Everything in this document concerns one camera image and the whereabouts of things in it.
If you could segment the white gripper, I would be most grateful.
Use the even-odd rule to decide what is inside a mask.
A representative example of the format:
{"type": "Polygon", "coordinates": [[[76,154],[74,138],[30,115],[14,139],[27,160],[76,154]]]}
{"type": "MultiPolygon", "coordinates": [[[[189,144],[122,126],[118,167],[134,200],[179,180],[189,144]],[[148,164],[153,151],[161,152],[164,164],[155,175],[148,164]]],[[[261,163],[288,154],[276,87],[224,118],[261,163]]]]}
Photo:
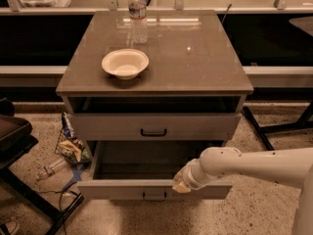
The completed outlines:
{"type": "Polygon", "coordinates": [[[173,180],[178,183],[175,183],[172,189],[177,193],[187,194],[192,190],[200,190],[217,179],[217,176],[210,175],[202,169],[199,159],[193,159],[175,174],[173,180]]]}

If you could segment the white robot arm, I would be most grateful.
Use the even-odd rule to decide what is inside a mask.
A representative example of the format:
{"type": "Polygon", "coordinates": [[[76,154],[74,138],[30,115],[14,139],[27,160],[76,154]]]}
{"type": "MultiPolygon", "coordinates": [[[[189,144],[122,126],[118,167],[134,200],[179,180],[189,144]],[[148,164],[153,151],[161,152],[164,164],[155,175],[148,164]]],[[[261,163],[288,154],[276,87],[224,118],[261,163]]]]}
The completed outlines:
{"type": "Polygon", "coordinates": [[[300,189],[291,234],[313,235],[313,148],[242,153],[233,147],[210,147],[176,173],[172,189],[198,191],[233,174],[300,189]]]}

